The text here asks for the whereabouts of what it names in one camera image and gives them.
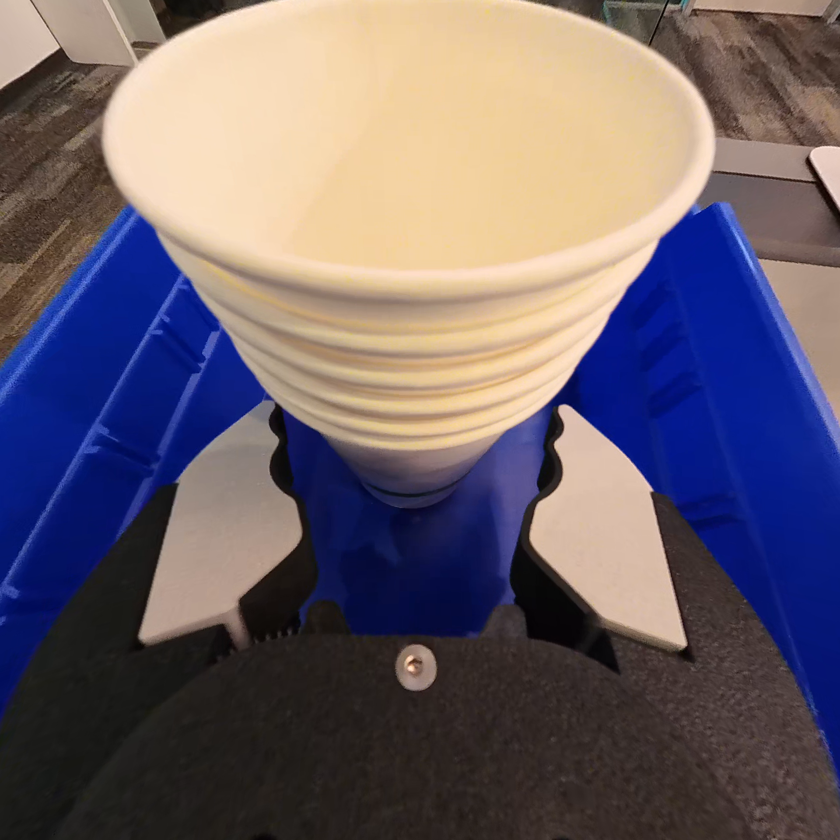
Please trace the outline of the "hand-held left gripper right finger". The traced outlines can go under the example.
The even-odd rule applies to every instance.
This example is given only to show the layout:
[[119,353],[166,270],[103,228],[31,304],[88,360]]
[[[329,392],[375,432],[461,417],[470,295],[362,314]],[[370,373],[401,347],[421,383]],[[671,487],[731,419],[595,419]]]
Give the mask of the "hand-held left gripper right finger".
[[614,656],[614,636],[689,652],[653,488],[568,405],[549,421],[511,588],[532,638],[590,657]]

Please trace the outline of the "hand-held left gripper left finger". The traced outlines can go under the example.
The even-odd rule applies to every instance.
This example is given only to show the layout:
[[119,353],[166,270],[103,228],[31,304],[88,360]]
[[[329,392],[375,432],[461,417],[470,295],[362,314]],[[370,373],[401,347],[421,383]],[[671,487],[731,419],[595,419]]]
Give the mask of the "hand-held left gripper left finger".
[[282,410],[262,402],[177,482],[140,624],[144,646],[222,627],[236,648],[292,635],[318,581]]

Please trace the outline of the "large blue plastic bin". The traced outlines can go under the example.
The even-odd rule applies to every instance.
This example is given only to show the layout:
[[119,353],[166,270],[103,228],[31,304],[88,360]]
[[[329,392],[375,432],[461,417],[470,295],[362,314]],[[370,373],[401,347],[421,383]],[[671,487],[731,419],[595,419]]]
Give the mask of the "large blue plastic bin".
[[[2,366],[2,706],[60,610],[158,487],[262,388],[127,208]],[[838,741],[838,424],[729,206],[659,245],[552,404],[698,532]],[[358,634],[467,635],[509,595],[549,410],[410,526],[289,416],[313,598]]]

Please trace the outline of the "stack of nested paper cups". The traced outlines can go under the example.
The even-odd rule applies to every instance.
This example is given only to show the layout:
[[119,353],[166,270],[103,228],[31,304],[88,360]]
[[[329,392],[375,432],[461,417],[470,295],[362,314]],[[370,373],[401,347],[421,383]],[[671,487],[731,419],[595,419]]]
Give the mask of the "stack of nested paper cups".
[[288,1],[153,51],[101,147],[264,391],[424,508],[565,386],[716,131],[673,64],[578,14]]

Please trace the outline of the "black rectangular table inlay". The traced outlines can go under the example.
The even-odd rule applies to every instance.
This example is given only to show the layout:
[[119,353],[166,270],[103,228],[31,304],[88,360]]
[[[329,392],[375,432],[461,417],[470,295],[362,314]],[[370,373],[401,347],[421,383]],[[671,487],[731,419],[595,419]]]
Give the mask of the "black rectangular table inlay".
[[729,204],[761,259],[839,267],[839,214],[821,186],[713,173],[698,204]]

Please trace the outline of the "white clipboard stand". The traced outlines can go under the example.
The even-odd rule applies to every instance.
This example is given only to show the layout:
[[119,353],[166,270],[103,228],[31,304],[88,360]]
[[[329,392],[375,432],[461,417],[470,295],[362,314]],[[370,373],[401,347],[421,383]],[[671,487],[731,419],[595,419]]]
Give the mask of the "white clipboard stand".
[[839,155],[838,146],[824,145],[811,149],[807,156],[816,180],[822,185],[825,195],[838,212],[840,207]]

